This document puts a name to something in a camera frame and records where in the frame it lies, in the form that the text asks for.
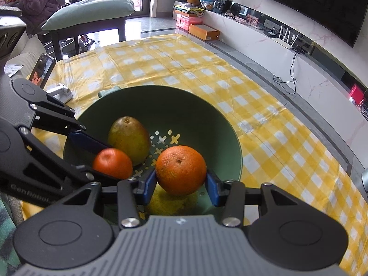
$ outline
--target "smartphone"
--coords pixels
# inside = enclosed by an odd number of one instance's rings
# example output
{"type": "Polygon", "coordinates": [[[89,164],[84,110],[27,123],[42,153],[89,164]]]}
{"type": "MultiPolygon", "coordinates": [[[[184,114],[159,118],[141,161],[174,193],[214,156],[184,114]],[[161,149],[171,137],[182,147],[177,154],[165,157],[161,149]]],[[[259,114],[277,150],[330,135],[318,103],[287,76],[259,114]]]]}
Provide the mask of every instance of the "smartphone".
{"type": "Polygon", "coordinates": [[[34,69],[29,77],[29,80],[41,87],[42,89],[45,87],[49,76],[51,75],[52,70],[54,69],[56,64],[56,59],[50,57],[46,54],[42,54],[40,58],[38,58],[34,69]]]}

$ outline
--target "dark wooden chair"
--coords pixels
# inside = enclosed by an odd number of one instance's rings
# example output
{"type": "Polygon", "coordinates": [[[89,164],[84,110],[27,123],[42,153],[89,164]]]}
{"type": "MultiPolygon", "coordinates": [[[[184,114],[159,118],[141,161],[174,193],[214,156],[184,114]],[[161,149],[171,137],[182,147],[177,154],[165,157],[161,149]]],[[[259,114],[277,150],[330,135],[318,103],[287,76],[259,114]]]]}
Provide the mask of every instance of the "dark wooden chair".
{"type": "MultiPolygon", "coordinates": [[[[77,0],[71,0],[71,5],[76,3],[77,0]]],[[[58,61],[63,59],[63,53],[61,49],[60,40],[73,37],[75,44],[75,53],[80,53],[79,47],[79,35],[88,33],[94,33],[105,30],[118,29],[119,41],[125,41],[125,19],[126,17],[118,17],[106,20],[97,20],[93,22],[82,23],[74,26],[70,26],[63,29],[51,30],[50,35],[54,47],[55,57],[58,61]]]]}

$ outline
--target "yellow-green fruit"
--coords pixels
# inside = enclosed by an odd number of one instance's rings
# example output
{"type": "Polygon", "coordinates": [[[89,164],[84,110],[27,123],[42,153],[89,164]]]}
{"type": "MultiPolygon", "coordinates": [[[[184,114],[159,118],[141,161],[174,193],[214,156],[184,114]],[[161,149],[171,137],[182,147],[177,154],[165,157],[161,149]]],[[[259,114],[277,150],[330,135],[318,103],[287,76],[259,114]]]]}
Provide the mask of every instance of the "yellow-green fruit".
{"type": "Polygon", "coordinates": [[[144,162],[151,146],[148,131],[138,120],[129,116],[121,117],[113,123],[107,142],[125,152],[133,166],[144,162]]]}
{"type": "Polygon", "coordinates": [[[159,216],[191,215],[197,202],[198,192],[186,196],[173,196],[157,184],[146,211],[150,215],[159,216]]]}

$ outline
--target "purple fleece jacket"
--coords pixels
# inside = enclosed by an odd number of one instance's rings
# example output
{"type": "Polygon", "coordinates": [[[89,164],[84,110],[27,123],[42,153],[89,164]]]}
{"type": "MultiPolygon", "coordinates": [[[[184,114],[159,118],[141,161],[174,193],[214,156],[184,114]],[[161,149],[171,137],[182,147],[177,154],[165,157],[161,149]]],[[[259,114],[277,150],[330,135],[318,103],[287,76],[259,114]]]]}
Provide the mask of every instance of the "purple fleece jacket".
{"type": "Polygon", "coordinates": [[[32,33],[43,21],[59,9],[56,0],[19,0],[21,19],[27,24],[27,33],[32,33]]]}

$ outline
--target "tiled floor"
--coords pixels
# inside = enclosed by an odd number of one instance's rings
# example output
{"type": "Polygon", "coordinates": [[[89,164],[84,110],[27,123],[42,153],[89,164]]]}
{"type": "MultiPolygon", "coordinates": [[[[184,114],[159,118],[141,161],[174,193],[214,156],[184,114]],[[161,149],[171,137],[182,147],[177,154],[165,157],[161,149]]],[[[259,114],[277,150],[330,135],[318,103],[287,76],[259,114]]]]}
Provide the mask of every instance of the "tiled floor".
{"type": "MultiPolygon", "coordinates": [[[[173,33],[185,35],[195,43],[217,54],[283,103],[326,146],[368,202],[361,180],[364,168],[351,149],[314,108],[298,94],[289,94],[282,86],[276,84],[272,79],[273,74],[264,67],[221,41],[204,42],[182,29],[176,29],[175,21],[171,18],[143,17],[126,21],[126,40],[173,33]]],[[[96,40],[92,49],[118,42],[117,30],[89,34],[89,37],[96,40]]]]}

